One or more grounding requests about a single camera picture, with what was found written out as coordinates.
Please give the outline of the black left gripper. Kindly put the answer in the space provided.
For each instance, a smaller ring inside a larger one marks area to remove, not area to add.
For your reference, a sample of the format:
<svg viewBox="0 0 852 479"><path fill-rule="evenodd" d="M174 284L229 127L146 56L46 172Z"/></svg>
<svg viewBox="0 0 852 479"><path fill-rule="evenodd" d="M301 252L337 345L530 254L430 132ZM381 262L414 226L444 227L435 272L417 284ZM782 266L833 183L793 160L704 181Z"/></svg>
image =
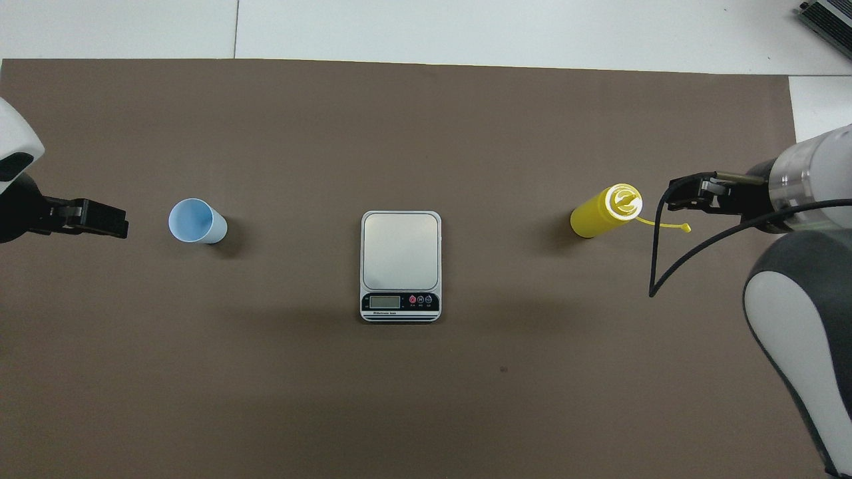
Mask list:
<svg viewBox="0 0 852 479"><path fill-rule="evenodd" d="M42 217L47 234L79 236L85 231L127 239L130 230L125 210L89 199L45 198L34 179L23 173L1 194L1 243L23 236Z"/></svg>

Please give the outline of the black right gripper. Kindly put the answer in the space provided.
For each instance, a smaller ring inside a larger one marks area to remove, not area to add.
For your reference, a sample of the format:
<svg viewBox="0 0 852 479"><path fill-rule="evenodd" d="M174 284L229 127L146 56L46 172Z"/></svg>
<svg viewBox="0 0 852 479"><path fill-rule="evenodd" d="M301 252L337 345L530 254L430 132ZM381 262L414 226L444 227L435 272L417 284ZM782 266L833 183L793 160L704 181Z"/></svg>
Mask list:
<svg viewBox="0 0 852 479"><path fill-rule="evenodd" d="M736 182L716 178L716 172L700 172L669 181L668 210L701 210L720 215L739 215L740 224L772 213L769 177L776 160L752 167ZM716 180L716 193L705 183Z"/></svg>

